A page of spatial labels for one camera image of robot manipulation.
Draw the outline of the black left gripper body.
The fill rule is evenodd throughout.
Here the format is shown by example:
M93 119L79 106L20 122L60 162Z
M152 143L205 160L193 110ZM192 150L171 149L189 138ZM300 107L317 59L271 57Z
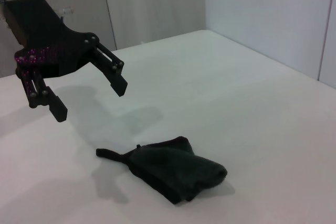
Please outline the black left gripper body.
M94 33L68 28L46 0L10 0L4 15L23 48L14 54L17 67L39 71L44 78L61 77L86 65L86 54L99 44Z

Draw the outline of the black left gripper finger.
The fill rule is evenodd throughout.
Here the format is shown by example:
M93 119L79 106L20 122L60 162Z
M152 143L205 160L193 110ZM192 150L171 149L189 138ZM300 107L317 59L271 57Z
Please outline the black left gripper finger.
M26 69L17 65L16 75L21 80L30 108L49 106L49 110L57 122L67 119L68 109L61 99L46 86L41 73L36 69Z
M93 49L90 62L103 73L119 97L125 94L128 83L121 75L124 67L121 59L99 42Z

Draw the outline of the dark blue rag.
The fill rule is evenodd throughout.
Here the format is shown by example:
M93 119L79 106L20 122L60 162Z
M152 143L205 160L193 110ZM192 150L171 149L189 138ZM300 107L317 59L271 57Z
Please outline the dark blue rag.
M220 185L227 169L194 154L189 140L175 139L137 147L125 154L98 148L101 158L127 165L130 172L176 205L192 201L204 190Z

